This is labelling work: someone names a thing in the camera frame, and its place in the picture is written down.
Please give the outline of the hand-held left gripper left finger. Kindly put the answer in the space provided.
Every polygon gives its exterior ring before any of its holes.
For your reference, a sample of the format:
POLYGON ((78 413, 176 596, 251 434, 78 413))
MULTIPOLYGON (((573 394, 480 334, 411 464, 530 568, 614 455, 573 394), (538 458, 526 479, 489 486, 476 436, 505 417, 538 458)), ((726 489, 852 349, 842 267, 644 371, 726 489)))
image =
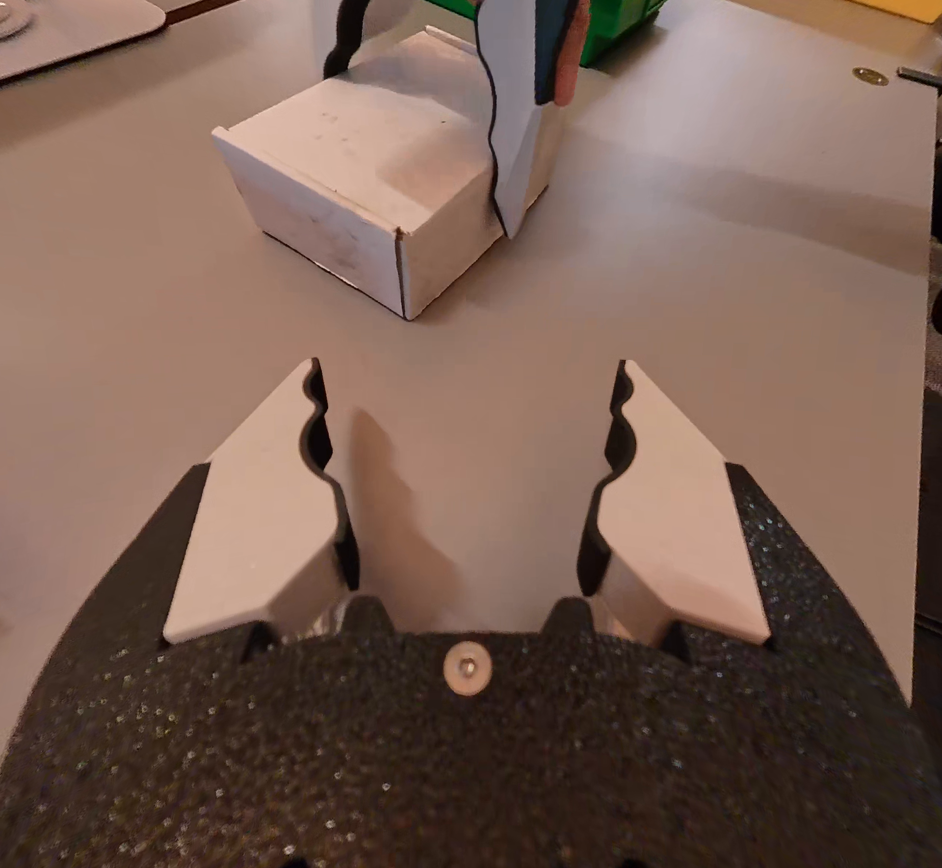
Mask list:
POLYGON ((208 459, 163 629, 173 645, 262 623, 280 639, 322 635, 359 591, 333 456, 323 370, 308 358, 208 459))

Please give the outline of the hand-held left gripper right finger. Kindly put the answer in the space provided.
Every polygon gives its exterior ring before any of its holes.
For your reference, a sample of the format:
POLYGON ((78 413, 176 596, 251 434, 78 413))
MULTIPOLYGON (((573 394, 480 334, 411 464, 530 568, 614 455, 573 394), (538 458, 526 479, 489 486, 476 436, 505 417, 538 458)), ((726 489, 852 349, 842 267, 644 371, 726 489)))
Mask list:
POLYGON ((595 632, 658 647, 676 623, 763 646, 770 624, 726 460, 622 359, 576 576, 595 632))

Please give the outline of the white cardboard mailer box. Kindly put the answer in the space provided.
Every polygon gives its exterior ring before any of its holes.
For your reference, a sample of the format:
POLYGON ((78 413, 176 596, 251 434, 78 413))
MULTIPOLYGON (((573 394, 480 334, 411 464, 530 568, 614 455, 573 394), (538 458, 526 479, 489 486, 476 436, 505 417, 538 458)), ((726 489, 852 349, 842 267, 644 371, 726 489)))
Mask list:
POLYGON ((503 236, 476 47, 433 26, 213 140, 265 234, 406 321, 503 236))

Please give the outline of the grey desk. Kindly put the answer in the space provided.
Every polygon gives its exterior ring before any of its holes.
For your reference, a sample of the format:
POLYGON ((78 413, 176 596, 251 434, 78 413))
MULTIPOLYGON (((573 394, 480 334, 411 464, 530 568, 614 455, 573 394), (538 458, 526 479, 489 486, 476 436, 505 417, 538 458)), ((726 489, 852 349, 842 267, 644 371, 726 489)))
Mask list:
POLYGON ((700 1, 414 323, 264 237, 210 130, 312 82, 250 0, 2 88, 2 866, 940 866, 912 637, 927 146, 700 1), (320 358, 367 602, 164 645, 205 459, 320 358), (620 359, 734 463, 770 647, 571 601, 620 359))

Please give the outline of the person's right hand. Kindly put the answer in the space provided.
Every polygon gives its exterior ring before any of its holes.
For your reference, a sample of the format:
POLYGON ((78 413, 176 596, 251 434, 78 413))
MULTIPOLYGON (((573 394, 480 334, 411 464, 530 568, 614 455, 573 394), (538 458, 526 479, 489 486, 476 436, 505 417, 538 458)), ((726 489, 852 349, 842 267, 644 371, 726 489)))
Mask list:
POLYGON ((554 103, 569 106, 575 96, 577 75, 592 19, 592 0, 576 0, 576 5, 559 50, 554 103))

